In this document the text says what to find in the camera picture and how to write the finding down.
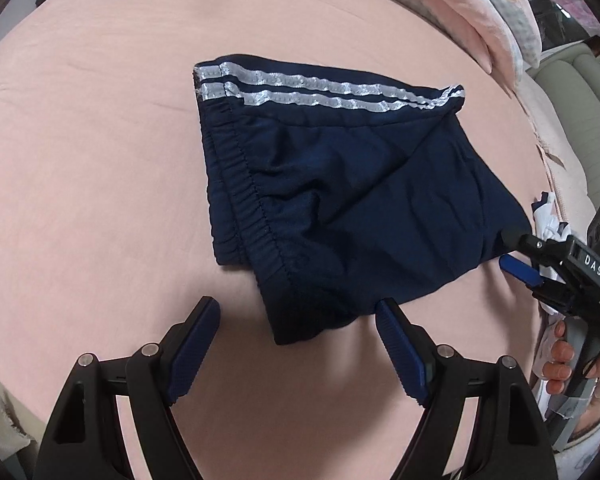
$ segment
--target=fingernail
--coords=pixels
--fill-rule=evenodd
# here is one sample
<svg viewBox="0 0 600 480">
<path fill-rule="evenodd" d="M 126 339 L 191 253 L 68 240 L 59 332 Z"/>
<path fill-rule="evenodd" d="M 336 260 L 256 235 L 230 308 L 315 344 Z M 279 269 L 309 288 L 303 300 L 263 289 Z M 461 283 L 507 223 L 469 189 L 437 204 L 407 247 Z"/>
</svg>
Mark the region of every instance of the fingernail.
<svg viewBox="0 0 600 480">
<path fill-rule="evenodd" d="M 567 366 L 560 367 L 560 370 L 558 370 L 558 377 L 560 377 L 561 379 L 568 379 L 570 375 L 571 368 Z"/>
<path fill-rule="evenodd" d="M 585 377 L 587 379 L 593 379 L 596 376 L 596 365 L 593 365 L 591 367 L 591 370 L 588 371 L 587 375 L 585 375 Z"/>
</svg>

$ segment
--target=human hand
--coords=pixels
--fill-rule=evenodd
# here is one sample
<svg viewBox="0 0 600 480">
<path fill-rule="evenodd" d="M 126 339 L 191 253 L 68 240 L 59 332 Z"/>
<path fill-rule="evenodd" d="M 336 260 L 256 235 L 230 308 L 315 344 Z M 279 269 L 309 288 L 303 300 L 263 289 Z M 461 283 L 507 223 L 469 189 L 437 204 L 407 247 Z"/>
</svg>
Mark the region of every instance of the human hand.
<svg viewBox="0 0 600 480">
<path fill-rule="evenodd" d="M 564 391 L 564 381 L 571 377 L 571 373 L 573 372 L 566 364 L 573 359 L 575 354 L 573 347 L 566 341 L 559 339 L 564 336 L 564 331 L 564 322 L 559 321 L 556 323 L 554 334 L 558 338 L 558 341 L 556 341 L 551 348 L 551 356 L 554 361 L 547 362 L 542 367 L 542 374 L 548 379 L 546 390 L 547 393 L 551 395 L 561 394 Z M 600 378 L 600 358 L 595 362 L 587 374 L 587 379 L 594 377 Z M 592 428 L 599 421 L 600 394 L 594 394 L 591 397 L 587 411 L 580 417 L 580 421 L 573 433 L 580 433 L 587 428 Z"/>
</svg>

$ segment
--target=folded garment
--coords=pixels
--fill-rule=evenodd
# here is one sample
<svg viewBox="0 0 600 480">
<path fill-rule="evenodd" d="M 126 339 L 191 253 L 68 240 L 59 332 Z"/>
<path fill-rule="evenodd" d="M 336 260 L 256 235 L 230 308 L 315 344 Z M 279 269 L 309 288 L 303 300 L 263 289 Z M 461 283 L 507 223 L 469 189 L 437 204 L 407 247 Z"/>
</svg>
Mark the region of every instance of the folded garment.
<svg viewBox="0 0 600 480">
<path fill-rule="evenodd" d="M 214 253 L 254 270 L 279 344 L 429 294 L 530 232 L 475 153 L 461 86 L 226 56 L 196 65 Z"/>
</svg>

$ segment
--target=pink bed sheet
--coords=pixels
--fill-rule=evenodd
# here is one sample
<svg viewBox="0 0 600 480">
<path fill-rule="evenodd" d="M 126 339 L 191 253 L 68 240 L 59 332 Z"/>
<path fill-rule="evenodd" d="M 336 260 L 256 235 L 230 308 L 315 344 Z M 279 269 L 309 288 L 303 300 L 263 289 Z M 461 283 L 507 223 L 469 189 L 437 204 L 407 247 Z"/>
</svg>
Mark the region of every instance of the pink bed sheet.
<svg viewBox="0 0 600 480">
<path fill-rule="evenodd" d="M 48 0 L 0 43 L 0 380 L 46 420 L 78 355 L 128 355 L 211 295 L 221 327 L 174 407 L 205 477 L 388 479 L 420 409 L 373 319 L 276 347 L 252 273 L 214 261 L 191 69 L 231 52 L 462 83 L 469 139 L 529 215 L 548 188 L 518 102 L 390 0 Z M 537 305 L 496 262 L 404 309 L 530 369 Z"/>
</svg>

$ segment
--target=gray handle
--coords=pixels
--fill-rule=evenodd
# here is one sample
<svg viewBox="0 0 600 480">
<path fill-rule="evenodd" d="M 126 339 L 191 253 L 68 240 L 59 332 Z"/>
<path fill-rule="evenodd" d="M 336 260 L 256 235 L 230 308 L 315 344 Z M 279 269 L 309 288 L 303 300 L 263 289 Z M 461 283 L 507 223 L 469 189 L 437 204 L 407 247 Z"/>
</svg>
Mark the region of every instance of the gray handle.
<svg viewBox="0 0 600 480">
<path fill-rule="evenodd" d="M 567 364 L 573 370 L 561 394 L 551 396 L 546 411 L 546 428 L 552 447 L 562 451 L 569 441 L 580 416 L 589 405 L 596 379 L 587 379 L 583 371 L 600 353 L 600 336 L 589 329 L 581 317 L 564 319 L 564 339 L 573 346 L 575 355 Z"/>
</svg>

